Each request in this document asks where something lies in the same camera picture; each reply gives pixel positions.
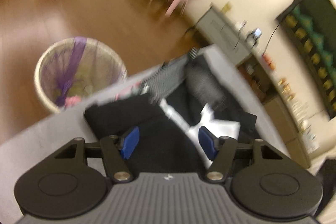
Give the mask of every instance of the gray cabinet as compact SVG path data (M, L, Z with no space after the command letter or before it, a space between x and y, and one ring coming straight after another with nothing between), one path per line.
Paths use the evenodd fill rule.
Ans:
M196 28L209 43L217 44L234 65L238 65L251 54L245 45L245 38L239 35L232 23L213 6L197 22Z

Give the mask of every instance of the brown floor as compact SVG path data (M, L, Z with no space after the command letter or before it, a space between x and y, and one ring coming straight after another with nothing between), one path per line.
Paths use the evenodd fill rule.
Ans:
M0 0L0 144L46 117L33 85L35 65L53 42L92 37L113 48L129 74L185 53L188 24L165 18L149 0Z

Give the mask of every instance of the blue pad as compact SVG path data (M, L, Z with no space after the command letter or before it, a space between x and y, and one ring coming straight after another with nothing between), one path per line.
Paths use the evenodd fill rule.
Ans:
M129 159L139 142L139 138L140 132L138 127L134 127L122 135L120 155L124 160Z
M206 127L198 130L198 141L209 160L214 161L218 151L215 148L214 140L217 139Z

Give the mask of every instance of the cabinet drawer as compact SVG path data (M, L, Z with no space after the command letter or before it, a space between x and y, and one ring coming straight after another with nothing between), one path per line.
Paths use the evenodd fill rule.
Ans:
M198 22L197 28L210 43L217 44L234 65L250 55L244 41L238 42L238 34L215 11L210 9Z

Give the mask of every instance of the gray tabletop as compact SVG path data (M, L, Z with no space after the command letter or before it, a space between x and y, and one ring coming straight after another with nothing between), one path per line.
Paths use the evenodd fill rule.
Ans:
M288 151L274 128L258 98L223 55L217 45L204 48L206 60L219 82L224 85L247 111L257 116L256 128L261 137L278 150L288 155ZM60 114L49 116L36 123L0 146L0 221L2 224L15 223L22 217L14 198L14 185L18 178L46 156L75 137L83 137L86 142L96 141L95 136L83 118L83 112L94 102L102 104L113 100L122 89L149 76L158 67L151 68L127 81L112 85L87 98L80 104ZM91 167L103 172L101 161L89 162Z

